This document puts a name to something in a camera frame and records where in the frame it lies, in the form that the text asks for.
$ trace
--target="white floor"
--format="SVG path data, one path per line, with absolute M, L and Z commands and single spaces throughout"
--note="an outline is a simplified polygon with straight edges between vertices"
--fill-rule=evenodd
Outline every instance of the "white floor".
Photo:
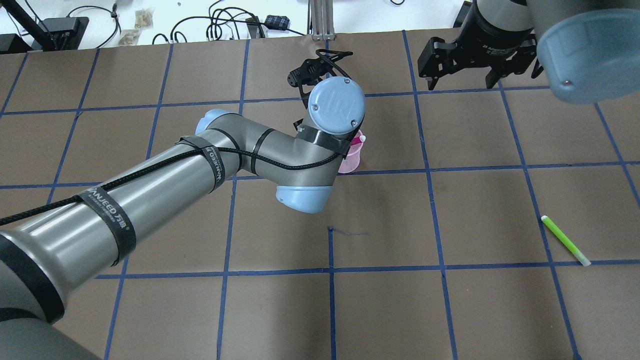
M 153 9 L 154 27 L 146 29 L 140 35 L 139 45 L 151 44 L 156 33 L 169 35 L 173 26 L 181 19 L 189 16 L 206 16 L 207 9 L 213 0 L 116 0 L 118 15 L 123 30 L 133 29 L 135 11 Z M 437 29 L 450 28 L 460 10 L 463 0 L 405 0 L 400 6 L 389 0 L 333 0 L 334 27 L 336 33 L 368 33 L 377 31 Z M 29 8 L 24 0 L 18 3 L 28 13 Z M 98 5 L 111 9 L 112 0 L 29 0 L 33 9 L 41 19 L 64 17 L 67 13 L 82 5 Z M 223 0 L 215 8 L 236 6 L 254 13 L 264 21 L 267 15 L 283 15 L 291 20 L 290 28 L 306 33 L 307 0 Z M 115 23 L 109 14 L 102 10 L 78 10 L 76 16 L 89 17 L 89 26 L 84 34 L 81 49 L 98 46 L 113 31 Z M 205 28 L 207 19 L 193 19 L 183 22 L 177 30 L 183 32 L 189 42 L 206 41 Z M 225 26 L 225 35 L 229 29 Z M 241 37 L 248 36 L 246 26 L 238 24 Z M 10 21 L 6 10 L 0 10 L 0 33 L 15 33 L 15 26 Z M 268 37 L 292 36 L 282 31 L 269 31 Z M 109 41 L 105 47 L 113 47 L 118 43 L 119 34 Z M 27 44 L 33 42 L 29 35 L 24 36 Z

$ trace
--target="metal post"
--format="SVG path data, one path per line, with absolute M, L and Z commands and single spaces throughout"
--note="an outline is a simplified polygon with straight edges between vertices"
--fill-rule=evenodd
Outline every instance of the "metal post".
M 309 0 L 311 34 L 314 40 L 333 40 L 333 0 Z
M 54 51 L 56 49 L 56 44 L 53 43 L 49 34 L 33 21 L 16 0 L 0 0 L 0 4 L 2 4 L 6 8 L 6 11 L 42 46 L 42 50 Z

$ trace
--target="green stick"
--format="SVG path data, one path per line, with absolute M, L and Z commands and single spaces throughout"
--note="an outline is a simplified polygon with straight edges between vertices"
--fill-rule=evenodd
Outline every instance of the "green stick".
M 573 256 L 575 256 L 575 258 L 578 259 L 580 263 L 582 263 L 582 266 L 591 265 L 589 259 L 587 259 L 587 257 L 578 249 L 578 247 L 575 246 L 571 240 L 569 240 L 567 235 L 565 235 L 562 230 L 560 230 L 560 228 L 551 220 L 551 218 L 543 215 L 540 220 L 542 220 L 542 222 L 549 228 L 549 230 L 551 230 L 551 232 L 557 236 L 560 242 L 562 242 L 564 246 L 569 249 Z

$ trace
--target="robotic arm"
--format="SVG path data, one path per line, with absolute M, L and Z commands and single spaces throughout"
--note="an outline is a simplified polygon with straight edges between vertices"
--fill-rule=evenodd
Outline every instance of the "robotic arm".
M 636 0 L 474 0 L 459 37 L 431 38 L 418 70 L 433 90 L 444 75 L 490 67 L 492 88 L 537 55 L 532 78 L 546 69 L 560 100 L 594 103 L 640 90 L 639 33 Z
M 308 103 L 296 137 L 208 111 L 195 136 L 0 231 L 0 358 L 96 359 L 49 325 L 63 316 L 69 295 L 240 169 L 275 182 L 286 206 L 322 210 L 362 123 L 365 99 L 355 81 L 334 76 L 317 82 Z

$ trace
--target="black pole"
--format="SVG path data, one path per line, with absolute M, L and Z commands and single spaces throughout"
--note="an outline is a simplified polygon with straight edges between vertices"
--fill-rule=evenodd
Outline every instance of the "black pole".
M 54 51 L 56 49 L 56 45 L 49 37 L 49 34 L 33 21 L 29 14 L 18 5 L 16 0 L 0 0 L 0 4 L 2 4 L 4 8 L 6 8 L 6 11 L 42 46 L 42 50 Z

